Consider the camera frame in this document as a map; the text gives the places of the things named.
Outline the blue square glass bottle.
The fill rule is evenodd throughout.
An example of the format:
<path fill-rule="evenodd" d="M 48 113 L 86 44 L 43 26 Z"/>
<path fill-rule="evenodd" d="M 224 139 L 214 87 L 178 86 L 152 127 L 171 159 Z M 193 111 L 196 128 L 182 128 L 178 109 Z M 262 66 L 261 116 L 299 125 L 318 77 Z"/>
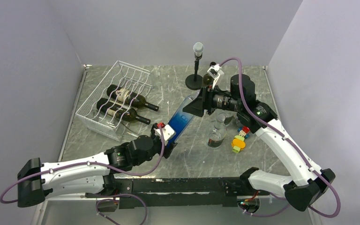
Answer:
<path fill-rule="evenodd" d="M 181 136 L 181 134 L 192 121 L 194 115 L 183 112 L 183 108 L 191 103 L 197 97 L 197 95 L 198 93 L 196 92 L 185 97 L 176 110 L 175 114 L 169 120 L 168 125 L 175 131 L 175 135 L 168 141 L 168 144 L 176 142 L 176 140 Z"/>

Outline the wine bottle with cream label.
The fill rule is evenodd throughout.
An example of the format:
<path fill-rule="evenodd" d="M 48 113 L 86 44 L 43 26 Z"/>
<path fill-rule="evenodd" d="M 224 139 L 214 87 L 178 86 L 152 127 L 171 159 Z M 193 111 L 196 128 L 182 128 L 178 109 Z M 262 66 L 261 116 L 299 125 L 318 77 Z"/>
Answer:
<path fill-rule="evenodd" d="M 113 100 L 118 100 L 128 106 L 133 106 L 136 108 L 146 107 L 156 112 L 159 110 L 159 107 L 157 105 L 149 103 L 143 95 L 135 93 L 121 86 L 117 86 L 115 84 L 111 84 L 107 88 L 106 94 Z"/>

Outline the dark green wine bottle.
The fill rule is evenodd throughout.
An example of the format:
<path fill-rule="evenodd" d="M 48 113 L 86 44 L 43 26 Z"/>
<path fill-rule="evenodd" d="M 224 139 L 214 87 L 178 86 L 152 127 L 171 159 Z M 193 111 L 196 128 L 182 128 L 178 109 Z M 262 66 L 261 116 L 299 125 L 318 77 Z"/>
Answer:
<path fill-rule="evenodd" d="M 135 109 L 123 107 L 107 98 L 99 99 L 96 103 L 96 109 L 101 113 L 110 115 L 116 119 L 122 119 L 126 122 L 138 121 L 147 125 L 151 123 L 150 119 L 140 116 Z"/>

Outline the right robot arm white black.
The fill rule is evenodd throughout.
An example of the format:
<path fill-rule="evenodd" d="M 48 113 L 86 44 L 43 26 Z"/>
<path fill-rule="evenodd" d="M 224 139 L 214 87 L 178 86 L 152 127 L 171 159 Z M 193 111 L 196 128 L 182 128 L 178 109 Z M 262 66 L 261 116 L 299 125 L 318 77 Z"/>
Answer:
<path fill-rule="evenodd" d="M 274 110 L 257 100 L 255 83 L 249 76 L 232 76 L 229 91 L 211 86 L 201 88 L 182 110 L 202 117 L 216 109 L 236 112 L 242 125 L 263 140 L 289 172 L 288 176 L 281 176 L 251 167 L 240 176 L 240 189 L 244 194 L 263 190 L 285 198 L 296 210 L 305 211 L 335 179 L 331 169 L 322 169 L 286 137 L 287 132 Z"/>

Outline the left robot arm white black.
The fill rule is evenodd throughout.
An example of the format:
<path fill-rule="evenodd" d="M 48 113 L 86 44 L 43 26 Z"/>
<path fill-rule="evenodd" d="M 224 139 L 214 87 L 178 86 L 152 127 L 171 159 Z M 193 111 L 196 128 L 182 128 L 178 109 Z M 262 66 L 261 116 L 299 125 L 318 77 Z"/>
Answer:
<path fill-rule="evenodd" d="M 91 157 L 55 163 L 32 158 L 17 175 L 17 206 L 35 206 L 48 198 L 75 193 L 112 196 L 116 190 L 115 173 L 127 173 L 156 154 L 164 157 L 175 136 L 170 125 L 159 123 L 149 136 L 141 135 Z"/>

